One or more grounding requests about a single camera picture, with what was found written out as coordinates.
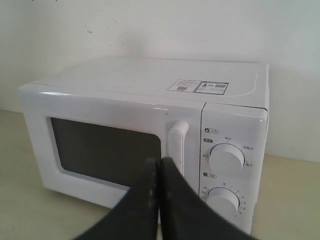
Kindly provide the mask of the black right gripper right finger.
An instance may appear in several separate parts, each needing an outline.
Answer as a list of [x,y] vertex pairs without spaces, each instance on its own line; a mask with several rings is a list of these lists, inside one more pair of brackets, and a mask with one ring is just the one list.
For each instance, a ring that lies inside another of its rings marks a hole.
[[159,161],[159,211],[164,240],[254,240],[208,207],[174,161]]

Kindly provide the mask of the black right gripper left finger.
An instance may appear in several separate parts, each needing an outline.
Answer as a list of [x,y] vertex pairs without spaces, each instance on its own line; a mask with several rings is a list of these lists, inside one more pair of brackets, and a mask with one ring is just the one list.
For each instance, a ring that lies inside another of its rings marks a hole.
[[158,165],[148,158],[134,185],[106,216],[76,240],[155,240],[158,232]]

